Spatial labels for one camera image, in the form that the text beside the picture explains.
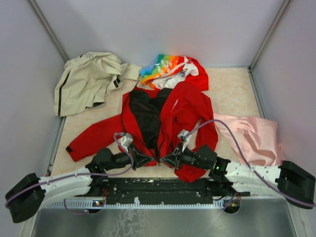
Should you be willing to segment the red jacket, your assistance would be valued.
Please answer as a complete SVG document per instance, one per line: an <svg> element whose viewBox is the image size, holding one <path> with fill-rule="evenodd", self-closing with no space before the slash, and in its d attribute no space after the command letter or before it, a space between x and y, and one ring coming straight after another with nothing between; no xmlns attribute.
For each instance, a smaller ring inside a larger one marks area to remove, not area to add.
<svg viewBox="0 0 316 237"><path fill-rule="evenodd" d="M214 118L211 100L197 87L180 82L173 89L134 88L122 97L121 113L99 121L75 138L66 151L73 161L96 154L112 144L114 134L129 133L132 145L159 159L172 153L181 140L178 134Z"/></svg>

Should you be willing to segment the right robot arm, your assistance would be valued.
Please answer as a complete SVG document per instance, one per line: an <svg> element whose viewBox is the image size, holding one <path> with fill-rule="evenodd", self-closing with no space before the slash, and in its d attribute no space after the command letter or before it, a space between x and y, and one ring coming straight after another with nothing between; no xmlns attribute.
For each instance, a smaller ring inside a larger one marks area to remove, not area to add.
<svg viewBox="0 0 316 237"><path fill-rule="evenodd" d="M221 158L207 145L196 152L179 145L161 161L175 170L183 165L209 170L208 176L228 196L235 192L276 196L299 208L315 207L315 177L291 161L275 166L247 165Z"/></svg>

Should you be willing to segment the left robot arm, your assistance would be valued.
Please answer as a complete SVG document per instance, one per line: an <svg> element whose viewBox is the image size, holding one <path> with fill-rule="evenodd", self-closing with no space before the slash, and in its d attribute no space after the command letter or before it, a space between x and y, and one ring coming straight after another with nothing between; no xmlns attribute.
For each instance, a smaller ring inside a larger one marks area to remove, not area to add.
<svg viewBox="0 0 316 237"><path fill-rule="evenodd" d="M108 178L108 170L124 167L135 170L153 161L153 156L144 154L134 145L118 154L102 148L90 163L73 172L55 177L38 177L35 173L26 175L5 195L5 206L13 223L21 223L56 201L99 195L103 181Z"/></svg>

